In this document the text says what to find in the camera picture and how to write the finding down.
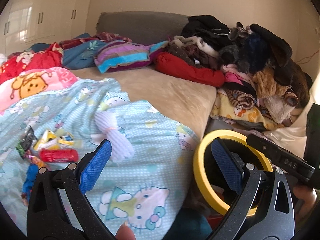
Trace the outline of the right hand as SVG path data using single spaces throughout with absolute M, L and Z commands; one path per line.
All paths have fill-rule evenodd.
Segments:
M 296 220 L 300 221 L 313 209 L 316 204 L 317 193 L 315 189 L 308 186 L 296 185 L 293 188 L 293 194 L 303 202 L 299 211 L 296 212 Z

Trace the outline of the left hand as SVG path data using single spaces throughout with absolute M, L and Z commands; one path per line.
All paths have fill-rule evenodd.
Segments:
M 126 224 L 119 227 L 115 237 L 117 240 L 136 240 L 135 234 Z

